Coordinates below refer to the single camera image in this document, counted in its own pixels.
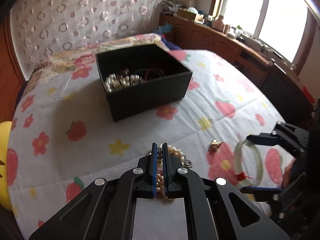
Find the person's right hand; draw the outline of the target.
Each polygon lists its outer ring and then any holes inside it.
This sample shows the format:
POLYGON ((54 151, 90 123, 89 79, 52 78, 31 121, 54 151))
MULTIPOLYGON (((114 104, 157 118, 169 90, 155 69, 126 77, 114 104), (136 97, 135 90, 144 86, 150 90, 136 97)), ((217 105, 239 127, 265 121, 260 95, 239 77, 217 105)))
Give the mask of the person's right hand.
POLYGON ((289 165, 285 167, 281 187, 284 189, 293 182, 293 177, 297 172, 296 159, 292 159, 289 165))

